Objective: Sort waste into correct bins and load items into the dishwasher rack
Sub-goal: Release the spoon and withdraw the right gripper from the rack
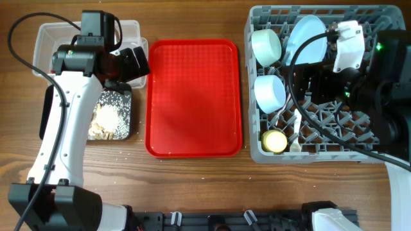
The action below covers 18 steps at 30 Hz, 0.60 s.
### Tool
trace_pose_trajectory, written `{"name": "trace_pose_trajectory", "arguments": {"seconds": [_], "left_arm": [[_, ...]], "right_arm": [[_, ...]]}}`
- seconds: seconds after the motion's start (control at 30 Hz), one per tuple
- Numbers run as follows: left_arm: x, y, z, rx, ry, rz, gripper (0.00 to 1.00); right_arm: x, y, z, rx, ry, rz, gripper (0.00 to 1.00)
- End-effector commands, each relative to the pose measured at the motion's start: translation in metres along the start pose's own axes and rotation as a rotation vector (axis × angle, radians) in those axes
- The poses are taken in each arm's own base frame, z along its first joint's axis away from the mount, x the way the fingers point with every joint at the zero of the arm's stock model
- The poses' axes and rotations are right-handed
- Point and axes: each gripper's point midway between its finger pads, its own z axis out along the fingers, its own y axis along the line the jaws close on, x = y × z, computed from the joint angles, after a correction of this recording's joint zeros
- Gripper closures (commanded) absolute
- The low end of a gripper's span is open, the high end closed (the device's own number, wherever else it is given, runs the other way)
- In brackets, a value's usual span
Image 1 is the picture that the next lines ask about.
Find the light blue bowl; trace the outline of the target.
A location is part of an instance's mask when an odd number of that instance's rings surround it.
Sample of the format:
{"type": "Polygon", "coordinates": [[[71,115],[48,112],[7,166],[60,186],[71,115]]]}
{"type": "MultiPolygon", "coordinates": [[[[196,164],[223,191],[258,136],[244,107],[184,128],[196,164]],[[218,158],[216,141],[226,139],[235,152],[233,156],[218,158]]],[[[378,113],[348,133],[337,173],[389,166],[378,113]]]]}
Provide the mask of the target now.
{"type": "Polygon", "coordinates": [[[276,75],[258,76],[254,82],[255,98],[260,109],[271,114],[286,102],[285,87],[276,75]]]}

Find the yellow plastic cup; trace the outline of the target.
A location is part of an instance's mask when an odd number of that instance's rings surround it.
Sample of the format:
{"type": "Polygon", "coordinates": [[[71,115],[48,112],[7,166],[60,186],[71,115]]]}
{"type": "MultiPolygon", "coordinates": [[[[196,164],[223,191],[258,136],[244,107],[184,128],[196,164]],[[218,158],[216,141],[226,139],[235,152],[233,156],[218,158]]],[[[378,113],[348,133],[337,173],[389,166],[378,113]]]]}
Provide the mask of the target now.
{"type": "Polygon", "coordinates": [[[269,130],[262,135],[261,144],[267,152],[282,153],[287,147],[288,140],[280,131],[269,130]]]}

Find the green bowl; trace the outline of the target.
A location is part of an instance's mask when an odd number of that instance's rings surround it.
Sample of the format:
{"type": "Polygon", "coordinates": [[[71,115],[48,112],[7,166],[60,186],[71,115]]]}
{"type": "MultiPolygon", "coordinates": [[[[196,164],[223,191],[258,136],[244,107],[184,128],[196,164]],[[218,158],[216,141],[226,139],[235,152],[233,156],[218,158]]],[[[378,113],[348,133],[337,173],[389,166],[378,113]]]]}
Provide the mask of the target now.
{"type": "Polygon", "coordinates": [[[251,42],[253,53],[261,66],[268,67],[280,59],[281,43],[274,30],[255,31],[251,36],[251,42]]]}

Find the white plastic fork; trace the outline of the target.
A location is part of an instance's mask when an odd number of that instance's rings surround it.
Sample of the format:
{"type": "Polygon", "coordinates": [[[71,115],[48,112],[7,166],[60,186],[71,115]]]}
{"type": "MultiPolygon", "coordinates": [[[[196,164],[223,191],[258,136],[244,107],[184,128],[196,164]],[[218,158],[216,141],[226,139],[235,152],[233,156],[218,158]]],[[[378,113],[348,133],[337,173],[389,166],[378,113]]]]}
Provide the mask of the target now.
{"type": "Polygon", "coordinates": [[[277,112],[277,114],[275,115],[276,118],[279,118],[279,116],[281,116],[282,113],[286,110],[287,105],[288,105],[288,102],[290,101],[290,99],[291,99],[291,94],[288,94],[287,97],[286,97],[286,101],[285,101],[283,107],[282,107],[282,108],[277,112]]]}

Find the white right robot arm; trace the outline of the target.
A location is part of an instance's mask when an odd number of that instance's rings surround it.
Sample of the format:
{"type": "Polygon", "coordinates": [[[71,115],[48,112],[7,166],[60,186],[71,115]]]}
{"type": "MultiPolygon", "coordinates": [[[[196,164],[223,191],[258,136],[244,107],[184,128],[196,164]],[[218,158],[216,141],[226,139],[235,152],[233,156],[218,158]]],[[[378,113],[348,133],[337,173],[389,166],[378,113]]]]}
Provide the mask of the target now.
{"type": "Polygon", "coordinates": [[[362,150],[331,135],[313,121],[305,109],[301,115],[318,132],[333,142],[363,155],[384,161],[390,179],[391,225],[393,230],[410,230],[410,32],[379,31],[367,73],[353,55],[347,67],[330,71],[324,64],[311,64],[319,75],[311,84],[312,101],[340,99],[352,111],[369,116],[371,131],[380,141],[380,152],[362,150]]]}

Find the light blue plate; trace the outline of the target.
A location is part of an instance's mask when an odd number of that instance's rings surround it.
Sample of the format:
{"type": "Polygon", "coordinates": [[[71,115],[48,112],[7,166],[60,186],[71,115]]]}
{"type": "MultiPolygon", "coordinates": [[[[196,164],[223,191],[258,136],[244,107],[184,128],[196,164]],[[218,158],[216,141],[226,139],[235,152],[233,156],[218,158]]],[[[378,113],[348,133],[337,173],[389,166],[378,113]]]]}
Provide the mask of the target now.
{"type": "MultiPolygon", "coordinates": [[[[295,52],[308,39],[320,35],[326,31],[325,24],[314,15],[303,17],[293,28],[288,39],[286,52],[290,54],[286,60],[286,65],[290,65],[295,52]]],[[[321,62],[327,50],[327,37],[322,37],[306,46],[296,60],[298,64],[313,64],[321,62]]]]}

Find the white plastic spoon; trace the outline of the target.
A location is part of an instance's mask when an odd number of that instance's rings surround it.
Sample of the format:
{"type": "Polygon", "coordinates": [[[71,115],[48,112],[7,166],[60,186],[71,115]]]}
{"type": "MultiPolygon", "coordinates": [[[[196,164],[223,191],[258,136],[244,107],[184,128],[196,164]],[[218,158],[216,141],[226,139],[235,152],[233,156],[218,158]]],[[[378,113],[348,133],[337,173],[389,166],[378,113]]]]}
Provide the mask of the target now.
{"type": "Polygon", "coordinates": [[[299,144],[299,132],[301,128],[302,115],[297,109],[295,109],[294,116],[295,116],[295,121],[293,124],[293,134],[295,135],[295,139],[290,145],[290,152],[301,152],[302,148],[299,144]]]}

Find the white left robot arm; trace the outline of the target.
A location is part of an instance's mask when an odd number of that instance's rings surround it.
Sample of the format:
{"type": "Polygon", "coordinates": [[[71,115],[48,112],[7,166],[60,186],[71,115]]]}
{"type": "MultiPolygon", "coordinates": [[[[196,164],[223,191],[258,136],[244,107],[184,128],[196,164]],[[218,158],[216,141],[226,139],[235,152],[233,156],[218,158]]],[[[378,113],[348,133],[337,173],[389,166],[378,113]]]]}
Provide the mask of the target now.
{"type": "Polygon", "coordinates": [[[78,34],[60,46],[42,115],[42,145],[27,180],[8,200],[19,224],[32,230],[142,230],[129,205],[103,203],[83,188],[83,156],[94,107],[103,89],[129,96],[130,80],[150,72],[141,47],[122,48],[119,19],[85,10],[78,34]]]}

